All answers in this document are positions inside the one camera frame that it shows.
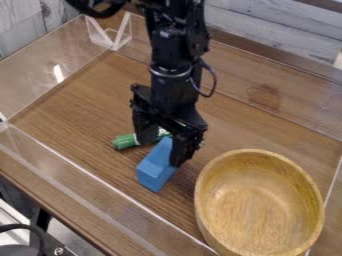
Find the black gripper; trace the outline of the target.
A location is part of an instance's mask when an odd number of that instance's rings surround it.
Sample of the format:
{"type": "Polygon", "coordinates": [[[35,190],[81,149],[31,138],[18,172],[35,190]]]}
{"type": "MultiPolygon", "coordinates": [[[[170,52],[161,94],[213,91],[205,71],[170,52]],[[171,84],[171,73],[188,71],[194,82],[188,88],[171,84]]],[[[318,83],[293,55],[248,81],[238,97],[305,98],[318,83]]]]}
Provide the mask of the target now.
{"type": "Polygon", "coordinates": [[[204,66],[179,68],[150,66],[151,86],[131,86],[133,122],[138,142],[150,145],[161,139],[159,128],[173,135],[170,163],[179,167],[201,148],[208,123],[197,110],[204,66]]]}

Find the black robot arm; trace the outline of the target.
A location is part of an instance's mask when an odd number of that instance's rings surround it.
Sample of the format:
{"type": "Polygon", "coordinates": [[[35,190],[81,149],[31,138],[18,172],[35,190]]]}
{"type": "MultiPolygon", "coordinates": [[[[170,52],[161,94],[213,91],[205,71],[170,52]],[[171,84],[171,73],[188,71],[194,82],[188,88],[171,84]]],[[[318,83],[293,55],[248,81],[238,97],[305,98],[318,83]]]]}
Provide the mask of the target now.
{"type": "Polygon", "coordinates": [[[110,0],[99,11],[89,0],[66,0],[94,18],[114,16],[126,4],[145,15],[151,45],[149,86],[131,86],[133,120],[138,141],[157,140],[158,130],[171,133],[169,163],[181,166],[201,148],[208,123],[197,111],[204,71],[209,65],[210,34],[205,21],[205,0],[110,0]]]}

